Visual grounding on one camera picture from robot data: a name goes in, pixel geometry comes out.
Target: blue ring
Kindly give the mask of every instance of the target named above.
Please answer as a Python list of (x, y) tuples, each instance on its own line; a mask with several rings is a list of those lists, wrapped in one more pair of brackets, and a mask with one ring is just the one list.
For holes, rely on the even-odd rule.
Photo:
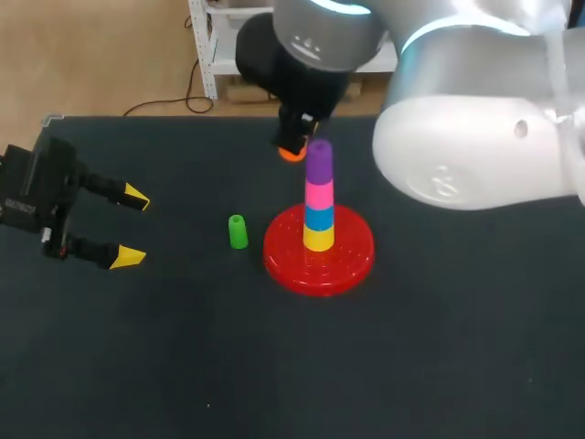
[(314, 210), (304, 207), (304, 224), (313, 231), (326, 231), (333, 227), (335, 219), (334, 207)]

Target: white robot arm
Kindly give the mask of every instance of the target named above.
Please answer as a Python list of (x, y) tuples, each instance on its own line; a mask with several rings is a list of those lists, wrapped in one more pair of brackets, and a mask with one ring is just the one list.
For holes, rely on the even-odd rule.
[(271, 20), (309, 76), (356, 70), (389, 34), (399, 64), (374, 134), (378, 168), (422, 202), (489, 209), (567, 195), (585, 202), (585, 29), (566, 30), (570, 7), (276, 0)]

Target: red base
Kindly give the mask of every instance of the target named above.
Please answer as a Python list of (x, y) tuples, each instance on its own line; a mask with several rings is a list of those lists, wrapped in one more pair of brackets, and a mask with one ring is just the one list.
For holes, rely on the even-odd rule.
[(304, 205), (285, 210), (264, 237), (264, 265), (278, 283), (299, 294), (326, 297), (361, 283), (374, 264), (374, 237), (353, 210), (335, 206), (335, 245), (312, 252), (303, 245)]

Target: table surface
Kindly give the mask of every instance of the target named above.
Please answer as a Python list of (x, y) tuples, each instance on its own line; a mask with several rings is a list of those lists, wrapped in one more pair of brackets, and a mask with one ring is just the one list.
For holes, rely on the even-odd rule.
[[(351, 294), (276, 285), (262, 234), (303, 200), (271, 119), (66, 118), (95, 172), (151, 197), (82, 194), (72, 230), (147, 251), (105, 272), (0, 228), (0, 437), (482, 439), (585, 437), (585, 209), (424, 206), (370, 152), (374, 120), (336, 119), (336, 199), (377, 260)], [(232, 251), (228, 217), (248, 222)]]

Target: pink ring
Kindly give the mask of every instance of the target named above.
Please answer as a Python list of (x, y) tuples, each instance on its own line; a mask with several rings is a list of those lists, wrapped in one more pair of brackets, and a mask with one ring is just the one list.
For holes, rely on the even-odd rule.
[(331, 208), (334, 204), (333, 180), (325, 185), (314, 185), (305, 181), (304, 204), (313, 210)]

